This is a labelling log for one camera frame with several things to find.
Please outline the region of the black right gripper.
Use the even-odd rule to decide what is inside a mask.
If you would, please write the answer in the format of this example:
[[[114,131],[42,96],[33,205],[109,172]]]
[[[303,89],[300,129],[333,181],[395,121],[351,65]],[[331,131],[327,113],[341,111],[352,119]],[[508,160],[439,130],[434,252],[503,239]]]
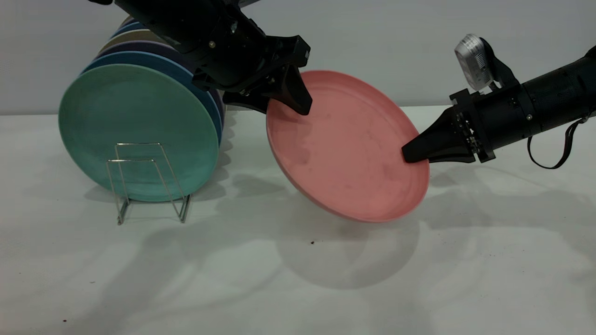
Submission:
[[[402,147],[407,163],[428,161],[481,163],[495,159],[494,149],[479,108],[482,93],[463,89],[449,96],[453,108],[446,109],[424,132]]]

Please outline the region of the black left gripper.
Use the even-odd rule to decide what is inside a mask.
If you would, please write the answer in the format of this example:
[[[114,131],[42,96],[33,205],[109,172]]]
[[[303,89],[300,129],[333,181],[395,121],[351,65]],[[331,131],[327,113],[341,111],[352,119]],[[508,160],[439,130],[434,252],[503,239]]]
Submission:
[[[306,66],[310,51],[301,36],[266,35],[251,19],[221,20],[199,45],[192,83],[227,91],[222,95],[226,105],[266,114],[273,99],[307,116],[312,98],[298,68]],[[239,93],[270,75],[268,95]]]

